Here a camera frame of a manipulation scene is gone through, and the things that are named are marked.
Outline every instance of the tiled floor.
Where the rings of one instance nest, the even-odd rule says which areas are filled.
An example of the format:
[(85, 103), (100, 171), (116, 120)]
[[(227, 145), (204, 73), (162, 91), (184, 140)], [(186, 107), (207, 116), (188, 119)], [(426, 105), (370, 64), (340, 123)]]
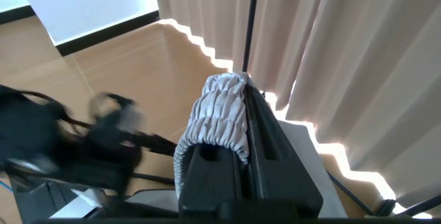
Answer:
[[(187, 125), (193, 102), (209, 75), (225, 72), (214, 67), (186, 34), (172, 26), (153, 24), (88, 49), (61, 57), (36, 17), (0, 26), (0, 84), (35, 90), (66, 104), (73, 117), (88, 121), (88, 101), (102, 91), (134, 99), (145, 115), (142, 131), (177, 142)], [(339, 179), (335, 159), (322, 156), (325, 167)], [(139, 172), (173, 177), (172, 158), (145, 151)], [(343, 181), (350, 190), (377, 205), (370, 184)], [(140, 189), (167, 188), (133, 180), (128, 194)], [(365, 213), (338, 190), (350, 217)], [(14, 197), (0, 188), (0, 217), (20, 223)]]

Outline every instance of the black metal bar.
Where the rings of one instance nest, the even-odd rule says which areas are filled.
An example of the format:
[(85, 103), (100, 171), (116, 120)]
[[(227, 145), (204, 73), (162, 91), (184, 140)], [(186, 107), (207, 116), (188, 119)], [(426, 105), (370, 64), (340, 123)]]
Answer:
[(249, 3), (247, 38), (245, 40), (245, 52), (243, 53), (242, 71), (247, 72), (249, 61), (249, 50), (251, 49), (251, 39), (253, 36), (254, 17), (256, 16), (257, 0), (251, 0)]
[(344, 184), (342, 184), (336, 177), (333, 176), (333, 174), (327, 172), (331, 180), (346, 194), (348, 195), (354, 202), (356, 202), (365, 212), (366, 214), (370, 216), (375, 216), (375, 213), (367, 207), (366, 204), (364, 204), (357, 196), (352, 194), (351, 191), (349, 191)]
[(424, 211), (431, 210), (438, 205), (441, 205), (441, 194), (430, 198), (429, 200), (415, 204), (414, 206), (409, 207), (407, 210), (397, 214), (397, 216), (415, 216), (419, 213), (423, 213)]
[(164, 183), (166, 185), (174, 185), (174, 179), (167, 179), (162, 176), (152, 176), (141, 173), (133, 173), (132, 177), (136, 179), (146, 179), (146, 180), (156, 181), (159, 183)]

